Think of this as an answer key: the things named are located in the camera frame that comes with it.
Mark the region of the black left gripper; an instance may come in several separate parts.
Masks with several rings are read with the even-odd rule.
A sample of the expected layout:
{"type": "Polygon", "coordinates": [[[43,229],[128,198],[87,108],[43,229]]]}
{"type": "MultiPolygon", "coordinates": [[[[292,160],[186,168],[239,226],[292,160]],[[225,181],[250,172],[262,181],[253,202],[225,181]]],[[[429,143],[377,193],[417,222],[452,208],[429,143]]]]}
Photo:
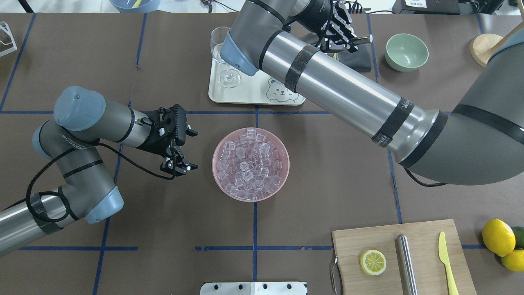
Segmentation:
{"type": "Polygon", "coordinates": [[[185,108],[176,104],[168,109],[159,108],[149,112],[139,119],[140,125],[150,127],[146,140],[139,146],[140,150],[163,156],[160,170],[170,175],[182,176],[190,170],[196,170],[198,165],[188,162],[180,147],[170,149],[168,146],[183,146],[186,136],[197,136],[187,124],[185,108]]]}

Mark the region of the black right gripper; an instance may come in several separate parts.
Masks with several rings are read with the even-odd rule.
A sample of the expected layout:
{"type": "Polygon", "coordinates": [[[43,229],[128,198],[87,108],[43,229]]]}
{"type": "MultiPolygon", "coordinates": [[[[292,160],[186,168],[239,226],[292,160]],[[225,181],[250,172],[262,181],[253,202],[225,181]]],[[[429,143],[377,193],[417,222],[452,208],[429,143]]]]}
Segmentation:
{"type": "MultiPolygon", "coordinates": [[[[352,19],[344,4],[335,4],[332,0],[310,0],[301,11],[301,26],[309,33],[314,32],[321,39],[326,35],[355,36],[351,27],[352,19]]],[[[358,40],[342,39],[334,41],[334,52],[359,50],[358,40]]]]}

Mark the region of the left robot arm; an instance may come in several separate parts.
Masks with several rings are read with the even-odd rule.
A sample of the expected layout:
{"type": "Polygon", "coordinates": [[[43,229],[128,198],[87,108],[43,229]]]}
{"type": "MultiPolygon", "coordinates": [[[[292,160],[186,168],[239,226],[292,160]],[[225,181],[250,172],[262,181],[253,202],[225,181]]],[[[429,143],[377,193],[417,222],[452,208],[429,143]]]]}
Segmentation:
{"type": "Polygon", "coordinates": [[[97,150],[106,147],[103,140],[161,156],[160,178],[172,180],[198,168],[182,152],[187,136],[197,135],[178,104],[143,113],[80,86],[65,89],[54,118],[32,136],[34,149],[49,163],[30,181],[25,197],[1,211],[1,255],[77,220],[94,224],[123,208],[97,150]]]}

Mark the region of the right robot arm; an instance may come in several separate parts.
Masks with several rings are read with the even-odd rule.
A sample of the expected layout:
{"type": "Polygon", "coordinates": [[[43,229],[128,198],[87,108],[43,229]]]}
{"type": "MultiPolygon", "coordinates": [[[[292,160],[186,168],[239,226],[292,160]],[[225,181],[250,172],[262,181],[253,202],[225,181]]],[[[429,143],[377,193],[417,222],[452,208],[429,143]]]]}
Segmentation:
{"type": "Polygon", "coordinates": [[[320,40],[333,27],[342,48],[370,43],[331,0],[247,0],[221,57],[246,75],[258,70],[390,150],[409,172],[434,181],[483,185],[523,172],[523,26],[490,56],[451,114],[424,110],[283,28],[298,22],[320,40]]]}

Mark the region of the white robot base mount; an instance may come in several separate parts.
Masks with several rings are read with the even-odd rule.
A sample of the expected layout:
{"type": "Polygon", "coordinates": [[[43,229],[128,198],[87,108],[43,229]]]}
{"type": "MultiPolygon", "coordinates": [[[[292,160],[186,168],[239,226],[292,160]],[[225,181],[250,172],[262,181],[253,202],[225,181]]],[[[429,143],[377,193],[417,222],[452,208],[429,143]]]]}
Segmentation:
{"type": "Polygon", "coordinates": [[[307,295],[307,283],[281,282],[209,282],[200,289],[201,295],[307,295]]]}

